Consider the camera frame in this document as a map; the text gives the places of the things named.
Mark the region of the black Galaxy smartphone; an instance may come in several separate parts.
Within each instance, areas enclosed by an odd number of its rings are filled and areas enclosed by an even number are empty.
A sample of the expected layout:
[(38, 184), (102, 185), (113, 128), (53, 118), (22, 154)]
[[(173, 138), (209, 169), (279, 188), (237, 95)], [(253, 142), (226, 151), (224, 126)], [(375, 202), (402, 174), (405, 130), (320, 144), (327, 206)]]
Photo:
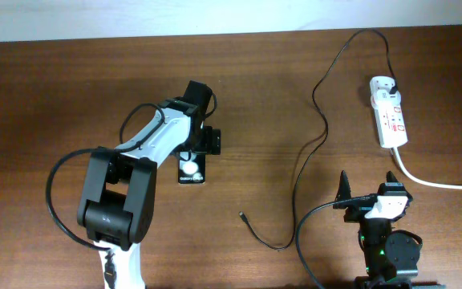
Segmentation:
[(181, 185), (202, 185), (205, 183), (205, 155), (180, 152), (177, 180)]

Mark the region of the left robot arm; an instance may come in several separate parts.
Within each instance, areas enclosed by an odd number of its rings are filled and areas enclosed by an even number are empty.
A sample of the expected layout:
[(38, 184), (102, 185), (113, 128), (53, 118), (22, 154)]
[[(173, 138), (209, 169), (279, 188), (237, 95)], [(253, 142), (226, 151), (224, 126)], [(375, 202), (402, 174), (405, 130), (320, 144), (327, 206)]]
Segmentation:
[(206, 126), (217, 101), (210, 87), (190, 81), (182, 96), (155, 106), (154, 118), (133, 138), (89, 159), (77, 222), (99, 257), (106, 288), (144, 288), (140, 244), (152, 223), (157, 170), (177, 159), (181, 185), (205, 182), (208, 155), (221, 152), (221, 132)]

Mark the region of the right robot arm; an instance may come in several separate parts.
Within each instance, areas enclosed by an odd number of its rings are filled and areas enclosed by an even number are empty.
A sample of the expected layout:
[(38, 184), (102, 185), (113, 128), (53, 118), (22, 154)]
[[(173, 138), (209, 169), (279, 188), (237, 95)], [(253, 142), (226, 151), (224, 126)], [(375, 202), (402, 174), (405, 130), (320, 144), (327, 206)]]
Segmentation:
[(376, 193), (351, 195), (347, 174), (342, 171), (333, 205), (344, 210), (344, 222), (359, 224), (358, 242), (365, 258), (365, 276), (355, 278), (354, 288), (445, 288), (438, 282), (415, 283), (423, 239), (393, 224), (406, 214), (413, 196), (389, 171)]

